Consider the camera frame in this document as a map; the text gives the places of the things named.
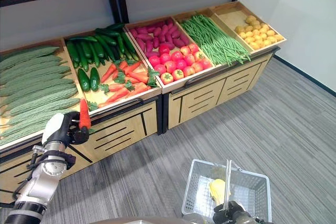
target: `robotic hand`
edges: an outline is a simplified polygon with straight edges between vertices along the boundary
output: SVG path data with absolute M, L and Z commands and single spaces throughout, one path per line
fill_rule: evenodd
M 41 222 L 63 172 L 76 162 L 76 157 L 65 153 L 66 147 L 89 139 L 87 127 L 78 131 L 78 120 L 79 112 L 69 112 L 57 113 L 48 121 L 42 136 L 43 145 L 33 147 L 33 157 L 27 166 L 31 173 L 13 193 L 16 202 L 5 223 Z

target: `white wall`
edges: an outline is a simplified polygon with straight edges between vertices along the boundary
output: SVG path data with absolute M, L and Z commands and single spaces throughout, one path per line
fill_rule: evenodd
M 130 22 L 230 0 L 127 0 Z M 0 50 L 113 23 L 108 0 L 39 0 L 0 8 Z
M 288 41 L 277 55 L 336 91 L 336 0 L 240 0 Z

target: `tomato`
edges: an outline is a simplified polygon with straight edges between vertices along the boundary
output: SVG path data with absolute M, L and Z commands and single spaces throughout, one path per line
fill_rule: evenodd
M 195 62 L 191 65 L 193 67 L 193 69 L 195 69 L 195 72 L 201 72 L 203 70 L 203 65 L 199 62 Z
M 205 59 L 205 56 L 200 51 L 193 53 L 193 56 L 195 57 L 196 62 Z
M 163 84 L 166 85 L 166 84 L 169 84 L 169 83 L 173 82 L 174 78 L 170 73 L 166 72 L 166 73 L 163 73 L 161 75 L 161 80 L 162 80 Z
M 170 61 L 171 59 L 172 59 L 172 57 L 169 54 L 166 54 L 166 53 L 164 53 L 160 56 L 160 62 L 161 62 L 162 65 L 164 65 L 167 61 Z
M 183 55 L 181 54 L 180 51 L 173 52 L 172 53 L 172 60 L 173 61 L 183 60 Z
M 207 69 L 207 68 L 212 67 L 211 61 L 208 60 L 208 59 L 203 59 L 203 60 L 200 60 L 199 62 L 202 64 L 203 69 Z
M 184 60 L 188 66 L 191 66 L 193 63 L 195 63 L 195 57 L 192 54 L 184 56 Z
M 169 47 L 167 45 L 160 45 L 159 46 L 159 53 L 160 55 L 162 54 L 169 54 L 170 50 Z
M 172 60 L 166 61 L 166 63 L 164 65 L 165 65 L 168 73 L 172 73 L 176 69 L 176 63 Z
M 195 43 L 191 43 L 191 44 L 189 45 L 189 48 L 190 48 L 190 51 L 191 51 L 192 53 L 194 53 L 194 52 L 198 52 L 198 51 L 199 51 L 198 45 L 195 44 Z
M 178 60 L 176 62 L 176 69 L 183 70 L 186 66 L 187 66 L 187 63 L 185 62 L 185 60 Z
M 184 73 L 181 69 L 176 69 L 172 74 L 174 81 L 184 78 Z
M 160 58 L 158 56 L 151 56 L 148 60 L 153 68 L 155 68 L 157 64 L 160 64 Z
M 157 64 L 155 67 L 154 67 L 154 70 L 159 72 L 160 75 L 162 75 L 163 73 L 166 73 L 167 70 L 166 70 L 166 67 L 162 64 Z
M 183 55 L 188 55 L 191 52 L 190 48 L 188 46 L 181 47 L 180 51 L 181 51 L 181 53 L 183 53 Z
M 184 77 L 191 76 L 195 73 L 195 69 L 190 66 L 187 66 L 183 69 Z

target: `wire shopping basket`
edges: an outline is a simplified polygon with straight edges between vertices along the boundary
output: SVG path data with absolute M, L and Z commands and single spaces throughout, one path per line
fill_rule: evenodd
M 211 198 L 209 183 L 219 178 L 226 182 L 226 192 L 230 192 L 226 194 L 229 198 L 226 202 L 224 200 L 224 208 L 228 201 L 234 200 L 241 203 L 252 216 L 272 222 L 268 177 L 242 170 L 233 164 L 237 168 L 226 169 L 224 165 L 194 159 L 184 194 L 182 214 L 197 213 L 207 223 L 214 223 L 212 216 L 216 204 Z

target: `gray carpet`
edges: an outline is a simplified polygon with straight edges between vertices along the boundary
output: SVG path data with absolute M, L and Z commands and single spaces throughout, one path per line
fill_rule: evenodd
M 336 99 L 276 59 L 251 91 L 62 180 L 42 223 L 180 217 L 194 158 L 267 175 L 276 224 L 335 223 Z

